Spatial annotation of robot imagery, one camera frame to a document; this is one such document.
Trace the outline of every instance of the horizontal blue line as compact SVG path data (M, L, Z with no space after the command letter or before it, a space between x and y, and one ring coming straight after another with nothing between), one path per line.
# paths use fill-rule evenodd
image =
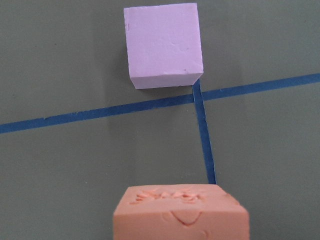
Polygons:
M297 76L285 78L280 80L265 81L260 83L253 83L249 85L234 86L222 88L218 90L205 91L202 93L204 101L233 97L244 94L252 94L257 92L283 89L288 87L295 87L306 84L314 84L320 82L320 74L311 74L305 76Z
M53 125L72 123L90 119L104 118L121 114L129 114L151 109L165 108L194 102L192 94L167 97L156 100L141 101L118 106L111 106L87 111L66 113L46 118L17 121L0 125L0 134L36 129Z
M215 174L215 161L211 148L210 136L208 131L208 124L206 121L206 111L204 106L203 97L201 94L200 80L197 80L192 86L194 105L196 116L199 124L201 145L206 168L206 174L209 184L217 184Z

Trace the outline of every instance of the pink block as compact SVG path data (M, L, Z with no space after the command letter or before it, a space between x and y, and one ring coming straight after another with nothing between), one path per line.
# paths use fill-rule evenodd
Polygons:
M125 8L124 22L136 89L193 85L203 74L196 3Z
M213 184L129 187L113 214L113 240L249 240L249 214Z

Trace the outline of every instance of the purple block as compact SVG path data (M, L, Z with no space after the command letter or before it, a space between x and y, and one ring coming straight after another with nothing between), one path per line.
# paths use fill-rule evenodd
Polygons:
M204 73L196 3L128 7L124 22L136 89L193 85Z

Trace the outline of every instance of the block top face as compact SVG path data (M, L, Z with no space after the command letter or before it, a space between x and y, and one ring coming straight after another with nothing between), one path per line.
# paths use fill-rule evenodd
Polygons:
M203 73L196 3L128 7L124 21L131 78Z
M129 187L114 215L173 212L195 215L201 212L247 213L239 202L214 184L144 185Z

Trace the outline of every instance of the gray floor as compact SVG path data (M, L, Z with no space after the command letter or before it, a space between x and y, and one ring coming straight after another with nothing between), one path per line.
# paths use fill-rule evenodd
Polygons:
M2 1L0 124L190 94L136 90L123 8ZM198 1L202 90L320 73L320 2ZM320 83L205 102L218 184L251 239L320 239ZM206 183L193 104L0 134L0 239L111 240L131 185Z

